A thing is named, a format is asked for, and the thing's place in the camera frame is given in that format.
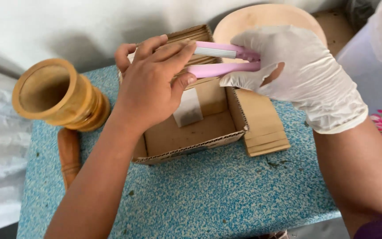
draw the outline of forearm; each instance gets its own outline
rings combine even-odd
[[[139,134],[110,117],[62,199],[45,238],[107,238]]]
[[[351,233],[382,215],[382,136],[369,118],[337,134],[314,132],[319,167]]]

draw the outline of plastic container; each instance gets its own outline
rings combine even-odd
[[[336,59],[358,85],[369,114],[382,110],[382,1]]]

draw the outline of bare hand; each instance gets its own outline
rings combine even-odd
[[[166,42],[166,35],[152,37],[138,48],[135,44],[122,44],[115,53],[123,82],[113,113],[140,133],[170,117],[187,85],[197,80],[193,74],[184,73],[171,82],[193,55],[195,41],[165,45]],[[127,55],[135,50],[130,63]]]

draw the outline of hand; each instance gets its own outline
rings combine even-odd
[[[266,26],[235,36],[231,44],[259,52],[261,69],[227,74],[221,86],[292,102],[306,112],[307,123],[318,133],[340,133],[367,117],[356,84],[312,31]]]
[[[115,53],[123,82],[112,115],[139,133],[170,117],[187,85],[197,80],[193,74],[184,73],[171,82],[193,55],[195,41],[165,45],[166,42],[166,35],[152,37],[138,48],[135,44],[122,44]],[[134,52],[130,63],[127,56]]]

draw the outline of white wall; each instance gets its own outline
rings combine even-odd
[[[259,3],[286,3],[308,12],[343,0],[0,0],[0,72],[17,77],[53,57],[79,71],[114,63],[123,42],[209,23]]]

